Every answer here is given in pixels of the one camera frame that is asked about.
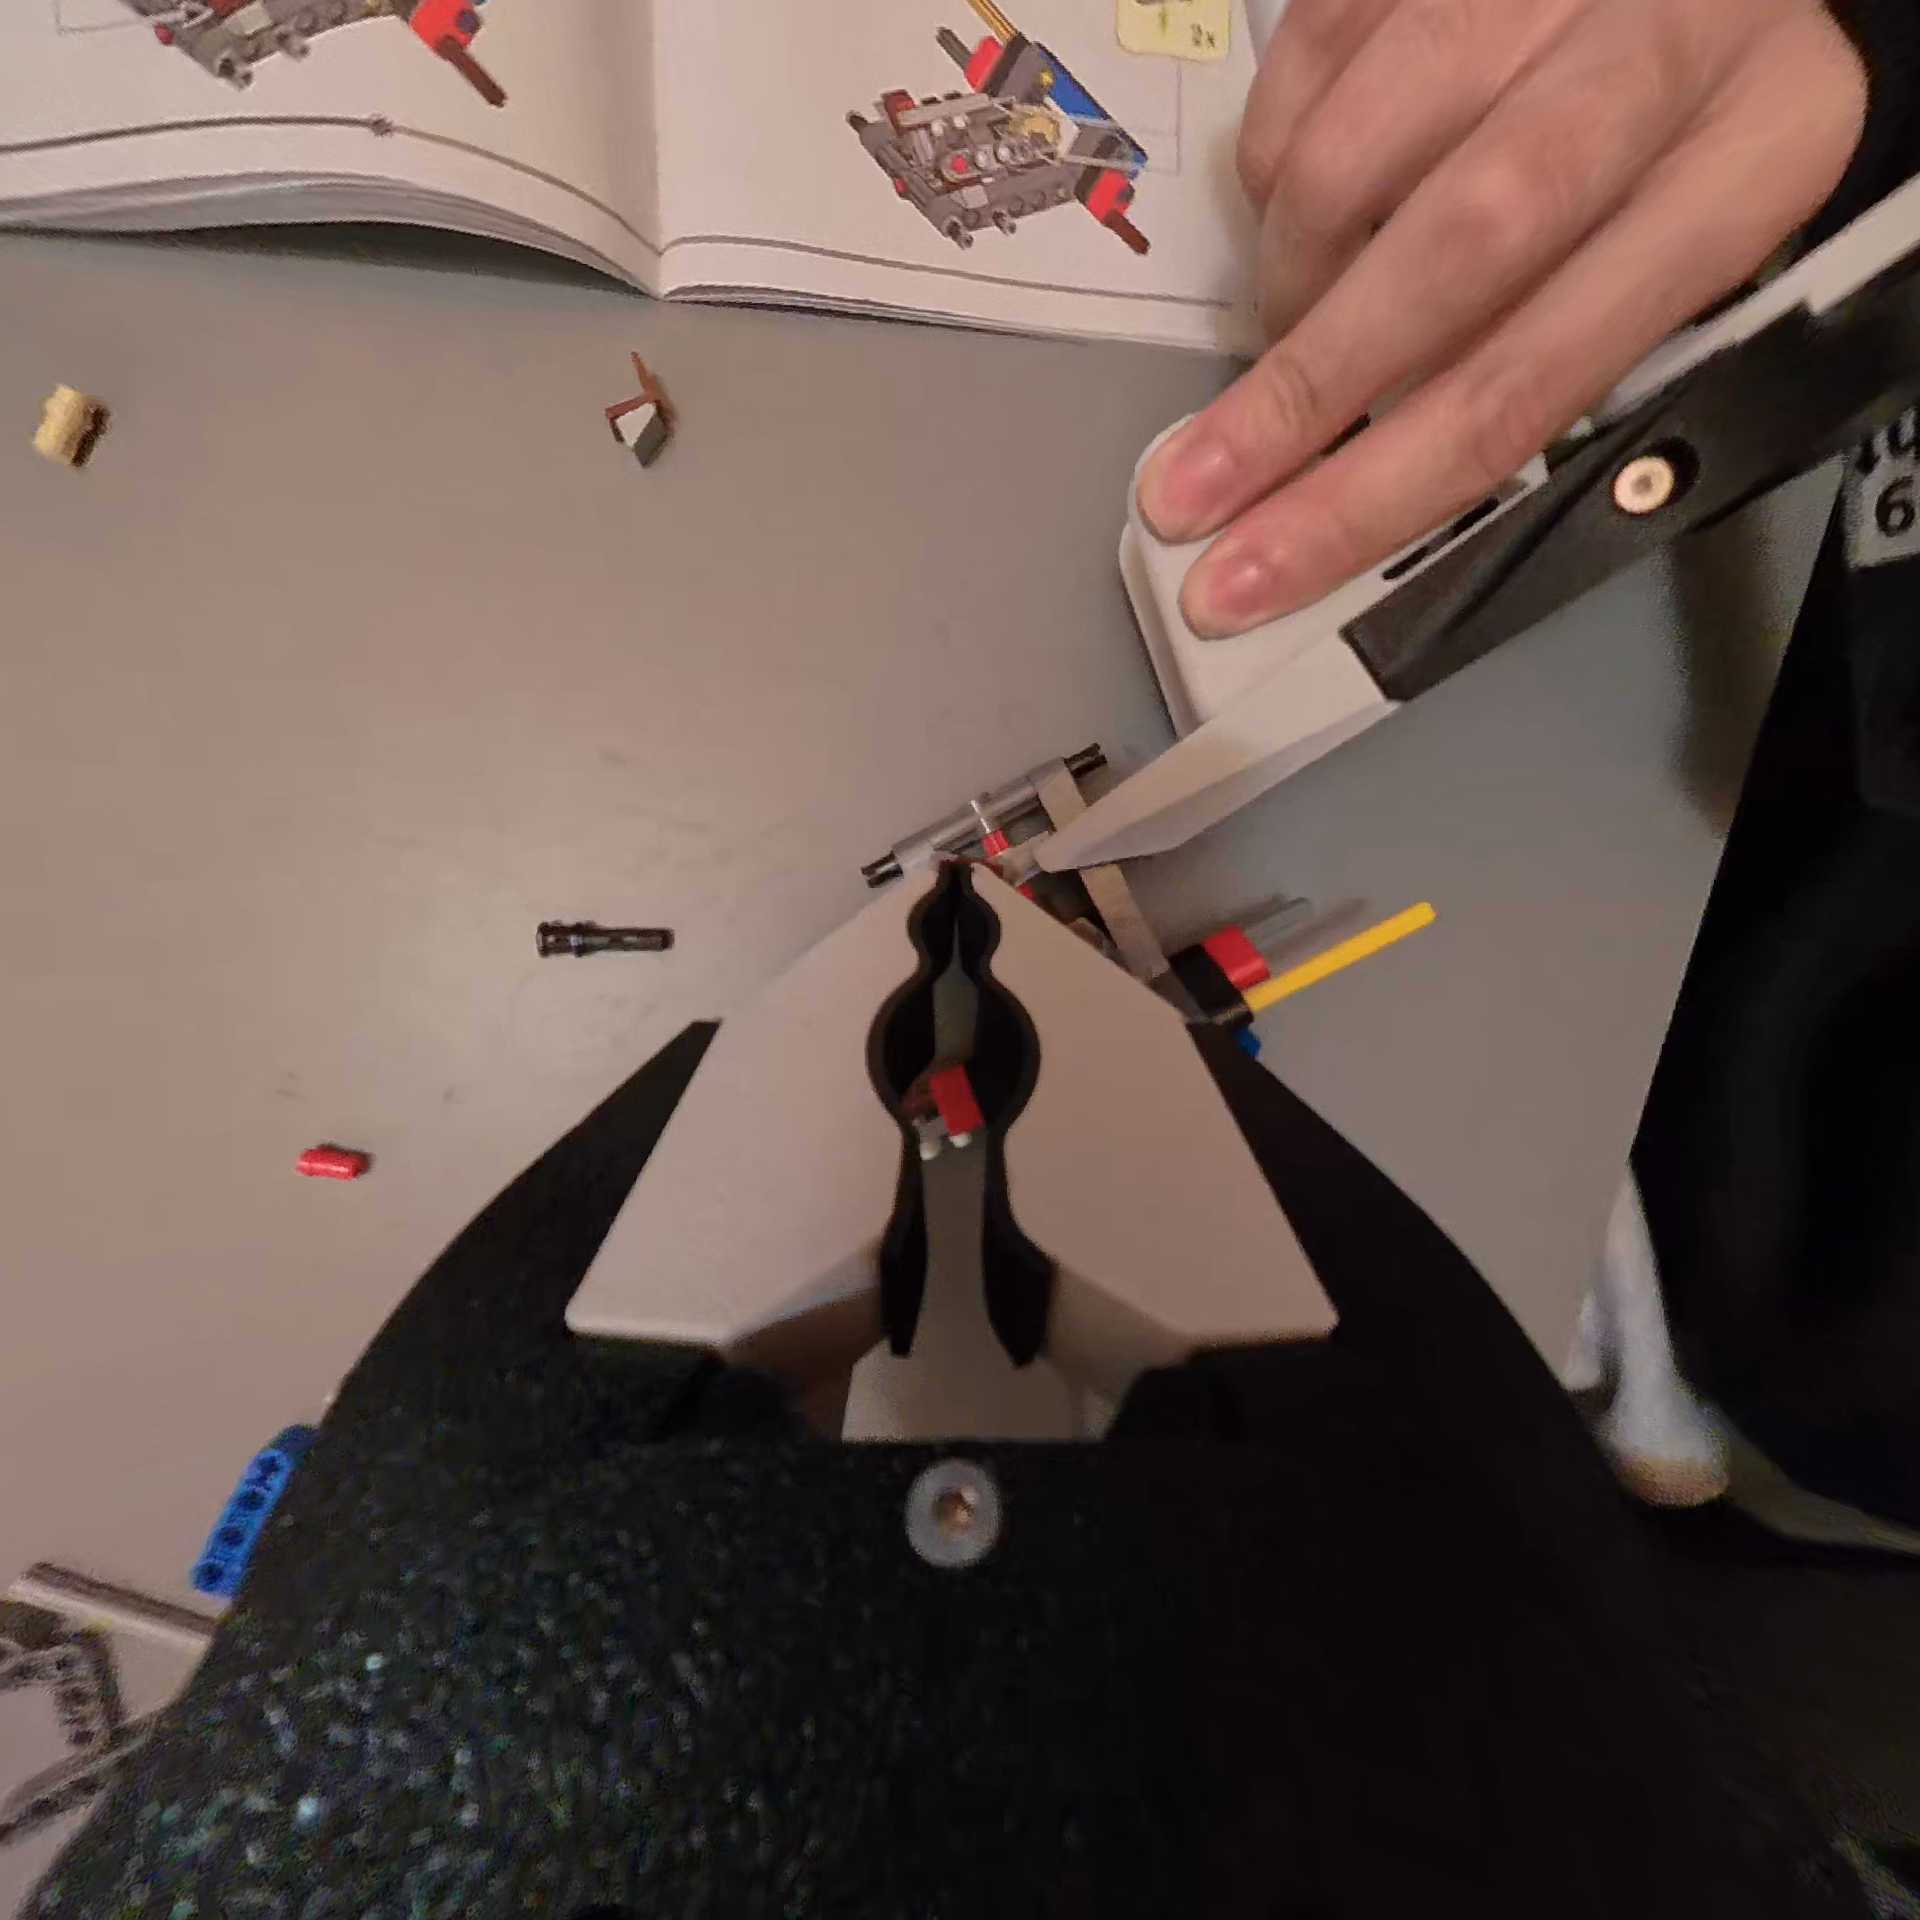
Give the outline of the brown and grey lego bracket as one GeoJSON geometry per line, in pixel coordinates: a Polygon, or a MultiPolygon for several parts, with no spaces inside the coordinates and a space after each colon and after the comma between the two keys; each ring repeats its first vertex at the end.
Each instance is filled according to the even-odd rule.
{"type": "Polygon", "coordinates": [[[659,463],[676,435],[676,407],[654,367],[630,352],[634,392],[612,402],[604,414],[612,440],[622,446],[639,468],[659,463]]]}

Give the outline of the person's right hand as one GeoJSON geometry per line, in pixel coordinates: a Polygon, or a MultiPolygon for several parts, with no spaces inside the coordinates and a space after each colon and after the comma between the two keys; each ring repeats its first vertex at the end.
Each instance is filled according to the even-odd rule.
{"type": "Polygon", "coordinates": [[[1266,347],[1137,476],[1187,629],[1491,494],[1832,199],[1864,110],[1831,5],[1286,5],[1235,148],[1266,347]]]}

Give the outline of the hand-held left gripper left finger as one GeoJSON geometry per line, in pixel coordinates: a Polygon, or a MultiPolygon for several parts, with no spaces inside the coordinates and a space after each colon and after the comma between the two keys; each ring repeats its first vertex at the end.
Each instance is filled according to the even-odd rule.
{"type": "Polygon", "coordinates": [[[563,1310],[577,1337],[716,1357],[912,1354],[928,1291],[920,1140],[874,1036],[929,982],[950,868],[880,892],[726,1015],[563,1310]]]}

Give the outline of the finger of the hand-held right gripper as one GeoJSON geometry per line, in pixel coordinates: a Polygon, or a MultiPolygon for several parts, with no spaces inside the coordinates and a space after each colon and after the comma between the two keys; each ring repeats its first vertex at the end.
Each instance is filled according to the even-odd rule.
{"type": "Polygon", "coordinates": [[[1033,867],[1058,875],[1182,847],[1397,708],[1372,679],[1264,679],[1042,838],[1033,867]]]}

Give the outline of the pile of loose lego pieces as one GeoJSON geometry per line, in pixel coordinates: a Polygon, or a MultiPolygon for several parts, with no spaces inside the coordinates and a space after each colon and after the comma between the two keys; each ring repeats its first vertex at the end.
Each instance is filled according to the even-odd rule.
{"type": "Polygon", "coordinates": [[[103,1795],[202,1665],[317,1437],[281,1427],[252,1454],[190,1561],[190,1602],[52,1561],[5,1586],[5,1885],[103,1795]]]}

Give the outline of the open instruction booklet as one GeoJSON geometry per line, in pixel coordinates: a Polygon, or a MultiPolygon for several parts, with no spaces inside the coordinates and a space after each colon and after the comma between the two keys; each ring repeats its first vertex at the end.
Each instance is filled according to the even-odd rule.
{"type": "Polygon", "coordinates": [[[1252,352],[1240,5],[5,5],[7,230],[419,224],[660,300],[1252,352]]]}

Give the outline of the person's black clothing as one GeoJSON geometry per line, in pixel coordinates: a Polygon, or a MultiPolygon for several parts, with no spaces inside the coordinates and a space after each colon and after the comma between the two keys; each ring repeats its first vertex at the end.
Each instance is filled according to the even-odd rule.
{"type": "Polygon", "coordinates": [[[1914,1914],[1914,540],[1835,500],[1645,1096],[1677,1370],[1731,1450],[1717,1620],[1827,1914],[1914,1914]]]}

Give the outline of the partly built lego chassis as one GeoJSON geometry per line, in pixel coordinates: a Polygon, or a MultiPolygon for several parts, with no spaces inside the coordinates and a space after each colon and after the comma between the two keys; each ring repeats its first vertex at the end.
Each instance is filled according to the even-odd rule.
{"type": "Polygon", "coordinates": [[[1264,1011],[1436,924],[1432,904],[1416,901],[1310,958],[1291,962],[1279,955],[1279,949],[1310,924],[1314,912],[1302,897],[1271,897],[1246,921],[1215,924],[1169,949],[1115,862],[1063,875],[1049,875],[1034,862],[1017,862],[1017,850],[1038,846],[1087,810],[1087,781],[1106,763],[1109,759],[1096,743],[1070,755],[1052,755],[1008,781],[975,793],[929,826],[863,862],[862,880],[878,889],[949,862],[988,862],[1104,958],[1124,967],[1187,1022],[1231,1036],[1252,1059],[1261,1057],[1257,1019],[1264,1011]]]}

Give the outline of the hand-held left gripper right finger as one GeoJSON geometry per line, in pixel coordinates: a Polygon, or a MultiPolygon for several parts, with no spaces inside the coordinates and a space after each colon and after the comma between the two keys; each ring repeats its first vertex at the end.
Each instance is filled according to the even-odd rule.
{"type": "Polygon", "coordinates": [[[1008,1009],[1013,1084],[990,1128],[979,1275],[1013,1365],[1179,1365],[1320,1341],[1337,1313],[1200,1054],[1158,993],[992,868],[979,1011],[1008,1009]]]}

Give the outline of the white fuzzy cloth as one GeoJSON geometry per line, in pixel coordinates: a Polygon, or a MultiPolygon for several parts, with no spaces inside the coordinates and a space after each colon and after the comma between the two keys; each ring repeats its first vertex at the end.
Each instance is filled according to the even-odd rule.
{"type": "Polygon", "coordinates": [[[1615,1192],[1560,1378],[1631,1497],[1665,1508],[1694,1508],[1724,1497],[1724,1437],[1677,1367],[1641,1187],[1631,1171],[1615,1192]]]}

